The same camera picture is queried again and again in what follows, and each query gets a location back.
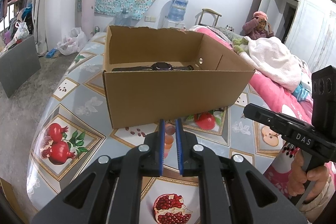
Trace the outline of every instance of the metal bolt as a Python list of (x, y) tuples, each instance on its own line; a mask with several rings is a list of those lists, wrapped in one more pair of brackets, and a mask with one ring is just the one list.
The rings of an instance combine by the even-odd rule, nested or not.
[(195, 144), (194, 147), (193, 147), (193, 149), (195, 151), (203, 151), (204, 147), (201, 144)]
[(242, 162), (244, 160), (244, 158), (243, 158), (243, 156), (236, 154), (236, 155), (233, 156), (233, 160), (235, 162)]
[(148, 150), (149, 150), (149, 146), (146, 145), (146, 144), (142, 144), (142, 145), (139, 146), (139, 151), (141, 151), (141, 152), (146, 152)]
[(98, 162), (100, 164), (106, 164), (109, 162), (109, 157), (108, 156), (100, 156), (98, 159)]

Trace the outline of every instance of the smartwatch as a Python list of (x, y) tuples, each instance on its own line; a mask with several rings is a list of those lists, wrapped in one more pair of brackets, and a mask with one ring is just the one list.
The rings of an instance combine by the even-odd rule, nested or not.
[(139, 66), (130, 68), (114, 68), (112, 71), (140, 71), (140, 70), (194, 70), (192, 65), (187, 67), (174, 67), (166, 62), (157, 62), (152, 66)]

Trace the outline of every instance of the plastic bottle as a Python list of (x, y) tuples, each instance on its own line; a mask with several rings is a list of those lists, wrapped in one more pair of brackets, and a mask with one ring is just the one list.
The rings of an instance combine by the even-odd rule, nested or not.
[(175, 22), (183, 21), (187, 4), (188, 0), (171, 0), (171, 6), (167, 19)]
[(122, 12), (115, 16), (114, 25), (117, 26), (128, 26), (132, 24), (132, 14), (127, 12), (126, 8), (123, 8)]
[(46, 55), (45, 55), (45, 57), (46, 58), (52, 58), (53, 56), (54, 56), (54, 54), (55, 54), (55, 52), (57, 51), (57, 49), (52, 49), (50, 52), (48, 52)]

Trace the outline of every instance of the cardboard box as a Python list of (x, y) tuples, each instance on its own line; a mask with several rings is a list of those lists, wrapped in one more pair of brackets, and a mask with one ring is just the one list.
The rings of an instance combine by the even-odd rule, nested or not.
[[(191, 71), (112, 71), (167, 62)], [(233, 105), (254, 68), (209, 36), (176, 29), (108, 27), (104, 87), (113, 128)]]

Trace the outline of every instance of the pink hat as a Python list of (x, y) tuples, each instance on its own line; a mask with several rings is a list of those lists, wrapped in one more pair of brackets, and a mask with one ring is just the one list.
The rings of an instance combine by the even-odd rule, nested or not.
[(267, 19), (268, 19), (267, 15), (266, 15), (264, 12), (262, 12), (262, 11), (255, 12), (255, 13), (253, 14), (253, 17), (254, 17), (254, 18), (256, 18), (256, 17), (261, 17), (261, 18), (263, 18), (263, 19), (266, 20), (266, 21), (267, 21)]

